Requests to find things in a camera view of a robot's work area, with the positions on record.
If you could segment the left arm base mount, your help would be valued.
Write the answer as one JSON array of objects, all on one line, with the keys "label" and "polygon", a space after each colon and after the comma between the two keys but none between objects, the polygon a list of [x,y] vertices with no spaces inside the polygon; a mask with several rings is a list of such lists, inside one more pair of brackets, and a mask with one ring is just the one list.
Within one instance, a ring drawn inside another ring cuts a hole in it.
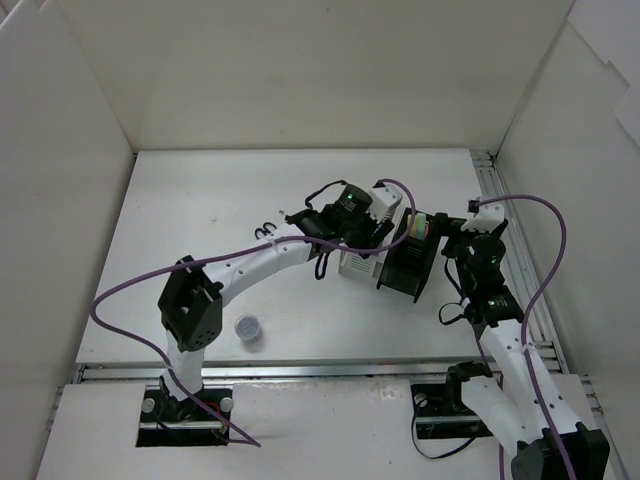
[{"label": "left arm base mount", "polygon": [[170,399],[159,387],[144,392],[138,422],[137,448],[222,447],[229,428],[190,398]]}]

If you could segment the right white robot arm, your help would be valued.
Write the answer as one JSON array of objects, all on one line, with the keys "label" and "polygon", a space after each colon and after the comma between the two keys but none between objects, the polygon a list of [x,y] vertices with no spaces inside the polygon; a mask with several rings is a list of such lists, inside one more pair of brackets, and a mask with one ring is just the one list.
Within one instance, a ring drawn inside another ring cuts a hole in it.
[{"label": "right white robot arm", "polygon": [[557,388],[501,272],[506,226],[500,210],[469,220],[438,213],[429,222],[430,233],[447,240],[442,254],[454,262],[463,316],[506,384],[500,388],[483,364],[467,362],[450,368],[442,398],[449,409],[469,409],[480,418],[504,448],[512,478],[602,479],[608,440]]}]

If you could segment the white slotted pen holder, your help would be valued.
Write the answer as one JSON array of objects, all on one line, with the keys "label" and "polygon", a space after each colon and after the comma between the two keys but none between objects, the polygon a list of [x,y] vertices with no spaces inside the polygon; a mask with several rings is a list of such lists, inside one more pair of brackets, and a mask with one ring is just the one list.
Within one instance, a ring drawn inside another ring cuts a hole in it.
[{"label": "white slotted pen holder", "polygon": [[338,273],[347,278],[375,284],[379,278],[385,259],[385,252],[364,258],[359,254],[341,251]]}]

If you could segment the yellow highlighter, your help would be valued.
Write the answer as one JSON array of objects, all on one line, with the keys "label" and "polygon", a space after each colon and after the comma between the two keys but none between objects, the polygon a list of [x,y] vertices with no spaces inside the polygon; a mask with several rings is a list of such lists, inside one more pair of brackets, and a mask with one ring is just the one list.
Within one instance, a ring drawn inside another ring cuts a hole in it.
[{"label": "yellow highlighter", "polygon": [[417,219],[416,215],[408,215],[407,216],[407,227],[408,227],[408,237],[409,238],[417,238],[418,237],[418,226],[420,221]]}]

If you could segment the aluminium right rail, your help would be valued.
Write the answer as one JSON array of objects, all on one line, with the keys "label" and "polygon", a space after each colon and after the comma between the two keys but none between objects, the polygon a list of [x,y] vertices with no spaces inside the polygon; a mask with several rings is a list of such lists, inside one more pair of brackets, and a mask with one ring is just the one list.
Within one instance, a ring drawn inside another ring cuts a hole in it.
[{"label": "aluminium right rail", "polygon": [[[505,194],[506,187],[495,166],[495,157],[483,150],[471,150],[470,156],[476,170],[482,194],[489,197]],[[508,202],[505,206],[505,211],[509,220],[509,226],[503,235],[503,240],[507,247],[506,268],[509,272],[511,283],[513,284],[514,294],[518,297],[521,305],[526,307],[526,303],[534,295],[541,281],[538,279],[538,275],[533,267],[522,229],[514,213],[513,203]],[[556,374],[570,374],[552,316],[546,300],[543,297],[541,297],[534,306],[529,329],[535,339],[537,348],[550,348],[553,351],[555,355],[554,359],[558,364]],[[611,474],[608,475],[608,478],[627,479],[627,472],[621,463],[620,456],[611,438],[604,410],[596,396],[591,380],[588,375],[580,375],[579,378],[584,391],[584,400],[591,409],[591,417],[597,427],[603,430],[611,446],[609,460]]]}]

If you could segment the aluminium rail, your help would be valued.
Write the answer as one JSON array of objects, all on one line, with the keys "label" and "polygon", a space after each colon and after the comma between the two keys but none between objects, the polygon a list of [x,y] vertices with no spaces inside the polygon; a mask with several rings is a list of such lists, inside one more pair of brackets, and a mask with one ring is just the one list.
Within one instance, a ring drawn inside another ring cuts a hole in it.
[{"label": "aluminium rail", "polygon": [[[458,363],[479,362],[481,358],[437,358],[400,362],[322,362],[292,363],[284,365],[255,364],[232,365],[206,361],[201,369],[205,380],[298,380],[309,378],[351,378],[351,377],[413,377],[446,374],[448,368]],[[147,381],[155,380],[163,372],[158,364],[80,364],[72,374],[76,384],[89,381]]]},{"label": "aluminium rail", "polygon": [[[495,157],[483,150],[471,150],[470,156],[476,170],[482,194],[489,197],[505,194],[506,187],[495,166]],[[514,294],[518,297],[521,305],[526,307],[526,303],[534,295],[541,281],[538,279],[538,275],[533,267],[522,229],[514,213],[513,203],[508,202],[505,206],[505,211],[509,220],[509,226],[503,235],[503,240],[507,247],[506,268],[509,272],[511,283],[513,284]],[[558,364],[556,374],[570,374],[552,316],[546,300],[543,297],[541,297],[534,306],[529,329],[535,339],[537,348],[550,348],[553,351],[555,355],[554,359]],[[611,446],[609,460],[611,474],[608,475],[608,478],[627,479],[627,472],[621,463],[620,456],[611,438],[604,410],[596,396],[591,380],[588,375],[580,375],[579,378],[584,391],[584,400],[591,409],[591,417],[597,427],[603,430]]]}]

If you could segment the green highlighter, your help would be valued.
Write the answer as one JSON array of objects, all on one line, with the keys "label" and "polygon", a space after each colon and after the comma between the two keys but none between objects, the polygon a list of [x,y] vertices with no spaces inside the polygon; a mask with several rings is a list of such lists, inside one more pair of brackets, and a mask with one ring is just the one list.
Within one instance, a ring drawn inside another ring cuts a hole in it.
[{"label": "green highlighter", "polygon": [[428,235],[428,229],[429,229],[429,221],[425,213],[420,212],[416,215],[415,226],[416,226],[415,237],[417,239],[424,240]]}]

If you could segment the aluminium front rail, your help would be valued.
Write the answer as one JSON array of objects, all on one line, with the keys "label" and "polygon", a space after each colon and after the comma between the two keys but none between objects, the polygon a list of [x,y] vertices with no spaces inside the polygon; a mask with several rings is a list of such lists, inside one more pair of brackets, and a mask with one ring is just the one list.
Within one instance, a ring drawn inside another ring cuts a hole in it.
[{"label": "aluminium front rail", "polygon": [[[479,362],[481,358],[437,358],[400,362],[322,362],[292,363],[284,365],[255,364],[232,365],[206,361],[201,369],[205,380],[298,380],[309,378],[351,378],[351,377],[413,377],[446,374],[448,368],[458,363]],[[76,384],[89,381],[147,381],[155,380],[163,372],[158,364],[80,364],[72,374]]]}]

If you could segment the black slotted pen holder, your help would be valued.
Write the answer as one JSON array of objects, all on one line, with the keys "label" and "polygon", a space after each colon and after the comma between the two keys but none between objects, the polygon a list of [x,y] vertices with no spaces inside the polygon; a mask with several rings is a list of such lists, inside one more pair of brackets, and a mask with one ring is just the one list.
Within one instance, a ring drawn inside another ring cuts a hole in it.
[{"label": "black slotted pen holder", "polygon": [[376,288],[386,287],[409,295],[417,303],[430,276],[438,247],[430,237],[430,220],[434,215],[425,213],[429,221],[424,240],[408,236],[386,253]]}]

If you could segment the small clear glitter jar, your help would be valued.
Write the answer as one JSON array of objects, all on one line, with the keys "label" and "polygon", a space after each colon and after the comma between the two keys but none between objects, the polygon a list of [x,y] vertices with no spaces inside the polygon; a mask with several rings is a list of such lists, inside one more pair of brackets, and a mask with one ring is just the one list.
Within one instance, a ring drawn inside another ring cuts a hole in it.
[{"label": "small clear glitter jar", "polygon": [[253,315],[246,315],[237,319],[234,331],[242,343],[249,345],[260,342],[263,336],[261,323]]}]

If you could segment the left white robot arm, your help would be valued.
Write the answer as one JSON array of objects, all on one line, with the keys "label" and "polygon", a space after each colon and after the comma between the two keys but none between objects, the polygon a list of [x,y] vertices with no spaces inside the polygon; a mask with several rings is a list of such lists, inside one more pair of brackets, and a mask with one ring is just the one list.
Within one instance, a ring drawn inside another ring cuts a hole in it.
[{"label": "left white robot arm", "polygon": [[393,229],[392,217],[402,199],[401,192],[382,182],[367,191],[346,184],[338,199],[321,211],[306,201],[304,210],[285,216],[275,230],[258,234],[260,251],[173,272],[158,301],[171,364],[161,375],[164,408],[180,420],[198,411],[204,351],[222,331],[224,307],[270,276],[333,250],[303,237],[376,249]]}]

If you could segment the black handled scissors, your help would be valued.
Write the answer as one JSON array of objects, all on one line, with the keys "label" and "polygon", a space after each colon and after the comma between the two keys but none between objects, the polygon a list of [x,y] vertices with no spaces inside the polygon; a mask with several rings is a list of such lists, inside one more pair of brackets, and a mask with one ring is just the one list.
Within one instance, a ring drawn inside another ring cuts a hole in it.
[{"label": "black handled scissors", "polygon": [[272,222],[264,222],[261,226],[257,227],[254,230],[254,237],[256,240],[266,239],[267,241],[271,241],[275,238],[275,233],[278,229],[278,226]]}]

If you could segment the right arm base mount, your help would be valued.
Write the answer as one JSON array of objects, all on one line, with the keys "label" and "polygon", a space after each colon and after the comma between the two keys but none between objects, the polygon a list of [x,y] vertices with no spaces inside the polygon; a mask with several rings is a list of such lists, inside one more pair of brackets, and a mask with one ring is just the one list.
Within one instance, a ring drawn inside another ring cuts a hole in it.
[{"label": "right arm base mount", "polygon": [[[410,432],[417,453],[427,460],[443,460],[468,448],[480,438],[491,437],[487,425],[462,401],[462,383],[472,377],[493,378],[487,361],[469,361],[447,369],[443,383],[418,383],[411,387],[413,414]],[[419,440],[463,439],[459,446],[440,454],[427,453]]]}]

